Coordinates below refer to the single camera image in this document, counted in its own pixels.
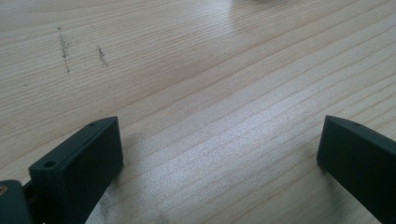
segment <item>dark green plastic part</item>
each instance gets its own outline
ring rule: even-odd
[[[396,142],[359,123],[328,116],[318,164],[380,222],[396,223]]]

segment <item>scratch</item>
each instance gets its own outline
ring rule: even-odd
[[[105,54],[103,53],[100,46],[97,46],[96,49],[99,51],[99,60],[102,62],[102,65],[108,67],[108,63],[106,62],[105,59]]]
[[[70,67],[68,64],[70,43],[62,35],[61,33],[62,27],[58,27],[58,31],[59,31],[59,43],[62,48],[62,57],[64,58],[64,64],[66,66],[67,74],[70,74]]]

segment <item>light wood surface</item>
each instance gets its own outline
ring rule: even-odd
[[[0,179],[119,116],[88,223],[377,223],[317,167],[325,115],[396,139],[394,0],[2,0]]]

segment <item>wooden plank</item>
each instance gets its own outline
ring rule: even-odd
[[[0,178],[119,116],[89,223],[377,223],[316,164],[325,115],[395,139],[396,1],[0,3]]]

